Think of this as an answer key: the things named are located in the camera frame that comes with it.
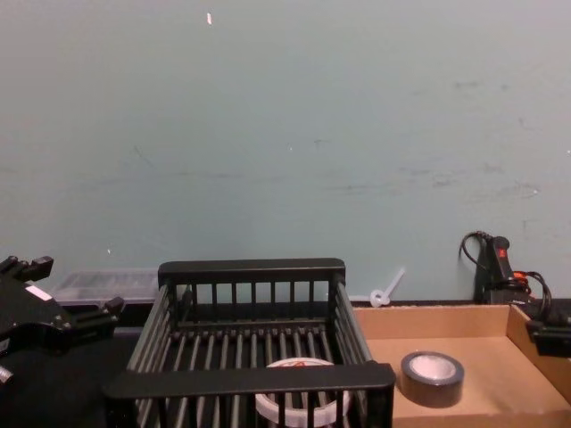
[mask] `black table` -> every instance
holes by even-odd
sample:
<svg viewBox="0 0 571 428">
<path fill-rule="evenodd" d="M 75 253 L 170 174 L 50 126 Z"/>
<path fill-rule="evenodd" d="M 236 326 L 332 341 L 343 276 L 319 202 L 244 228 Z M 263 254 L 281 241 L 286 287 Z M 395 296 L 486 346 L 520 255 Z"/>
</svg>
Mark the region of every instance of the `black table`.
<svg viewBox="0 0 571 428">
<path fill-rule="evenodd" d="M 0 426 L 105 427 L 101 385 L 125 369 L 137 335 L 117 335 L 61 356 L 24 350 L 0 360 L 14 373 L 0 386 Z"/>
</svg>

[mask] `duct tape roll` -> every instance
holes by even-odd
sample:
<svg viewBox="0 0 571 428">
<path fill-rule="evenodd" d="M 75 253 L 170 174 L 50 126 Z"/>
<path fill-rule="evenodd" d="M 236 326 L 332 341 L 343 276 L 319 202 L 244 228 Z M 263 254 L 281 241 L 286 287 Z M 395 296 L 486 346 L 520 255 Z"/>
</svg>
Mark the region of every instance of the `duct tape roll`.
<svg viewBox="0 0 571 428">
<path fill-rule="evenodd" d="M 268 367 L 307 367 L 307 366 L 332 366 L 328 361 L 318 358 L 287 358 L 280 359 Z M 351 403 L 351 395 L 349 392 L 343 392 L 343 415 L 347 414 L 349 404 Z M 256 394 L 256 410 L 271 422 L 279 423 L 279 407 L 276 402 L 266 394 Z M 337 418 L 337 405 L 335 401 L 331 401 L 322 407 L 313 409 L 313 426 L 325 426 L 333 424 Z M 307 427 L 307 410 L 302 408 L 285 408 L 285 426 L 291 428 Z"/>
<path fill-rule="evenodd" d="M 450 407 L 462 397 L 464 367 L 439 352 L 413 352 L 402 359 L 399 388 L 420 406 Z"/>
</svg>

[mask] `teal wall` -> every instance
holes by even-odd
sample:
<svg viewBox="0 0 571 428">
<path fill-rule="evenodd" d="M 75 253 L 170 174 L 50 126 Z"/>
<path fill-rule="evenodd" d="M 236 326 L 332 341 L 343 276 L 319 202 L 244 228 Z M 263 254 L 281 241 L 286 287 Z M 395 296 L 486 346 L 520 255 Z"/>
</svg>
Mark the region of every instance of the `teal wall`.
<svg viewBox="0 0 571 428">
<path fill-rule="evenodd" d="M 207 21 L 211 15 L 211 25 Z M 463 234 L 571 297 L 571 3 L 2 0 L 2 255 L 339 257 L 467 298 Z"/>
</svg>

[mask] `cardboard box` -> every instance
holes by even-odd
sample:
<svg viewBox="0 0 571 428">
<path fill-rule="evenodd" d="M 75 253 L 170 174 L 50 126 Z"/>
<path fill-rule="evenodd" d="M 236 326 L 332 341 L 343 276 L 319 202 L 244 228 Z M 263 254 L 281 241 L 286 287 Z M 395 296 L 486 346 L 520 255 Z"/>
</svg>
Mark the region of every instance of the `cardboard box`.
<svg viewBox="0 0 571 428">
<path fill-rule="evenodd" d="M 395 428 L 571 428 L 571 360 L 540 357 L 526 315 L 508 306 L 355 309 L 373 358 L 400 376 L 416 350 L 457 359 L 462 399 L 447 408 L 419 406 L 394 393 Z"/>
</svg>

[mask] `white plastic clip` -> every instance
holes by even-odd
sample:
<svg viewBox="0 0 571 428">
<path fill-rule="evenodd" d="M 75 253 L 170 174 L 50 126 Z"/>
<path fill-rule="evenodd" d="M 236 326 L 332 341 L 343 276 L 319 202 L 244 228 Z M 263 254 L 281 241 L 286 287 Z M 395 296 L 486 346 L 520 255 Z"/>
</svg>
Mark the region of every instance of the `white plastic clip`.
<svg viewBox="0 0 571 428">
<path fill-rule="evenodd" d="M 406 270 L 404 267 L 401 267 L 399 272 L 397 272 L 396 276 L 393 278 L 392 282 L 386 288 L 384 292 L 380 290 L 373 290 L 369 296 L 371 306 L 373 308 L 380 308 L 381 306 L 386 306 L 391 303 L 391 294 L 393 294 L 396 287 L 399 285 L 402 277 L 404 276 Z"/>
</svg>

